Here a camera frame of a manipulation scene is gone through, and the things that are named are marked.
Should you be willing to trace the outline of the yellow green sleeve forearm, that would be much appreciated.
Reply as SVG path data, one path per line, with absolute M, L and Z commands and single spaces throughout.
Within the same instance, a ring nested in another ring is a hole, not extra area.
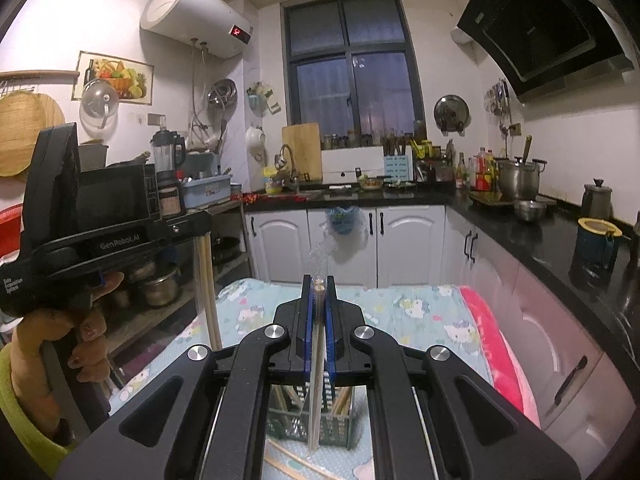
M 52 479 L 64 458 L 76 448 L 66 422 L 53 440 L 28 418 L 11 379 L 11 345 L 1 350 L 1 449 L 9 452 L 11 479 Z

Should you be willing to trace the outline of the person's left hand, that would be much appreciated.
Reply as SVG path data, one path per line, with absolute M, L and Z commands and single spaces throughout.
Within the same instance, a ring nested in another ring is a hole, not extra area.
M 75 335 L 77 342 L 68 367 L 78 371 L 78 382 L 104 382 L 110 374 L 105 332 L 104 316 L 96 309 L 82 321 L 63 311 L 35 310 L 14 330 L 10 352 L 13 391 L 23 412 L 47 438 L 58 432 L 61 410 L 49 387 L 40 347 L 46 341 Z

